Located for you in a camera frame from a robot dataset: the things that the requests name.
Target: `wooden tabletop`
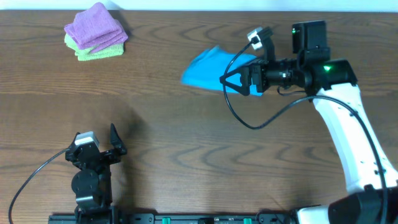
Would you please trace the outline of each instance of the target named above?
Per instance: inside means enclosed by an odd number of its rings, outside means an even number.
[[[125,53],[79,62],[63,43],[76,13],[0,12],[0,223],[26,178],[76,132],[94,131],[101,150],[110,148],[112,122],[129,149],[112,166],[113,199],[128,211],[256,213],[344,197],[339,157],[312,104],[252,131],[233,118],[221,92],[180,83],[198,54],[215,45],[237,52],[258,26],[273,28],[283,58],[293,56],[293,23],[326,20],[332,58],[350,61],[368,118],[398,162],[397,14],[114,11],[132,35]],[[261,98],[230,96],[251,124],[296,97],[275,89]],[[64,156],[40,171],[17,199],[14,223],[71,213],[77,172]]]

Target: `towel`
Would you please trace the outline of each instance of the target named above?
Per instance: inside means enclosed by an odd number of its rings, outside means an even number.
[[[127,40],[120,22],[113,19],[100,2],[76,14],[73,23],[66,25],[64,30],[80,50],[96,46],[92,49],[93,53]]]
[[[230,54],[221,50],[219,46],[212,49],[207,49],[199,56],[197,56],[186,71],[183,73],[181,82],[185,85],[191,85],[207,90],[219,90],[223,91],[223,84],[220,83],[220,76],[224,75],[224,71],[232,60],[235,54]],[[233,71],[239,66],[255,59],[255,55],[242,54],[235,60],[229,71]],[[235,74],[227,81],[235,85],[241,86],[240,75]],[[226,88],[228,93],[237,93],[231,88]],[[250,94],[261,96],[262,93],[258,93],[255,85],[250,86]]]
[[[77,47],[76,42],[68,34],[65,35],[64,41],[65,41],[67,47],[75,50],[75,55],[77,56],[77,59],[79,61],[87,61],[87,60],[113,57],[113,56],[117,56],[117,55],[122,55],[124,53],[123,43],[114,44],[114,45],[109,46],[99,52],[96,52],[96,53],[90,53],[90,51],[95,47],[80,50]]]

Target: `white wall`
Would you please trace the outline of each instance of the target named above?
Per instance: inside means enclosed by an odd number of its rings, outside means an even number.
[[[99,0],[0,0],[0,9],[88,9]],[[102,0],[108,9],[398,12],[398,0]]]

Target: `green led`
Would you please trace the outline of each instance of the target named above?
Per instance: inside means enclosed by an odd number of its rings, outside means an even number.
[[[331,66],[325,65],[325,66],[323,66],[323,69],[325,69],[325,71],[329,72],[329,70],[331,69]]]

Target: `black cable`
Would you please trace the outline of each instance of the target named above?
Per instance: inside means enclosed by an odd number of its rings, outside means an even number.
[[[294,94],[297,94],[297,93],[305,93],[305,91],[303,91],[303,90],[293,91],[293,92],[290,92],[290,93],[281,93],[281,92],[280,92],[280,86],[278,86],[278,88],[276,89],[276,91],[277,91],[278,94],[281,95],[281,96],[290,96],[290,95],[294,95]]]
[[[226,74],[228,73],[229,68],[232,66],[232,64],[234,63],[234,61],[247,49],[249,48],[249,46],[252,44],[252,41],[250,41],[240,52],[238,52],[230,61],[230,63],[228,64],[228,66],[225,69],[224,72],[224,76],[226,76]],[[354,109],[352,109],[352,107],[350,107],[348,104],[346,104],[345,102],[341,101],[341,100],[337,100],[335,98],[329,97],[329,96],[306,96],[303,98],[300,98],[298,100],[295,100],[291,103],[289,103],[287,106],[283,107],[280,111],[278,111],[275,115],[273,115],[271,118],[269,118],[266,122],[264,122],[263,124],[259,125],[259,126],[251,126],[250,124],[247,124],[246,122],[244,122],[236,113],[235,110],[232,108],[231,103],[229,102],[228,99],[228,95],[226,93],[226,86],[225,84],[223,84],[223,91],[224,91],[224,97],[225,97],[225,101],[226,104],[228,105],[229,110],[231,111],[231,113],[233,114],[233,116],[243,125],[245,125],[245,127],[249,128],[249,129],[253,129],[253,130],[258,130],[258,129],[262,129],[265,126],[267,126],[269,123],[273,122],[273,120],[275,120],[277,117],[279,117],[281,114],[283,114],[284,112],[286,112],[288,109],[292,108],[293,106],[303,102],[303,101],[307,101],[307,100],[312,100],[312,99],[323,99],[323,100],[329,100],[332,102],[335,102],[341,106],[343,106],[344,108],[346,108],[349,112],[350,112],[350,116],[354,116],[357,120],[358,123],[361,125],[368,141],[369,144],[371,146],[372,152],[373,152],[373,156],[374,159],[376,160],[376,165],[377,165],[377,169],[379,171],[379,177],[380,177],[380,181],[381,181],[381,187],[382,187],[382,208],[381,208],[381,218],[380,218],[380,223],[381,224],[385,224],[386,223],[386,218],[387,218],[387,209],[388,209],[388,189],[387,189],[387,185],[386,185],[386,178],[384,177],[384,172],[383,172],[383,168],[381,165],[381,160],[379,157],[379,154],[377,153],[377,149],[376,146],[374,145],[373,139],[369,133],[369,130],[367,129],[366,125],[364,124],[363,120],[361,119],[361,117],[359,116],[358,112]]]
[[[67,150],[69,150],[69,148],[58,152],[56,155],[51,157],[49,160],[45,161],[45,163],[43,163],[43,165],[41,165],[39,168],[37,168],[37,170],[35,170],[35,172],[33,172],[32,175],[30,175],[30,177],[25,181],[25,183],[22,184],[22,186],[20,187],[20,189],[17,191],[14,198],[12,199],[10,207],[8,208],[8,221],[10,224],[13,224],[12,217],[11,217],[12,207],[14,206],[14,203],[17,200],[18,195],[21,193],[21,191],[24,189],[24,187],[27,185],[27,183],[29,183],[29,181],[38,173],[38,171],[40,171],[43,167],[45,167],[45,165],[47,165],[49,162],[53,161],[55,158],[57,158],[59,155],[63,154]]]

